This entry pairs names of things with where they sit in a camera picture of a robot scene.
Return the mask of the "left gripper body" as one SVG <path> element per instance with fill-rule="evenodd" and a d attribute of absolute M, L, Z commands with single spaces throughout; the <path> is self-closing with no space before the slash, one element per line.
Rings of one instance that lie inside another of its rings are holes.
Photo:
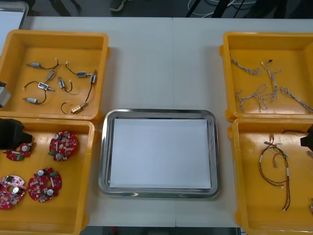
<path fill-rule="evenodd" d="M 21 144 L 24 126 L 15 119 L 0 119 L 0 149 L 16 149 Z"/>

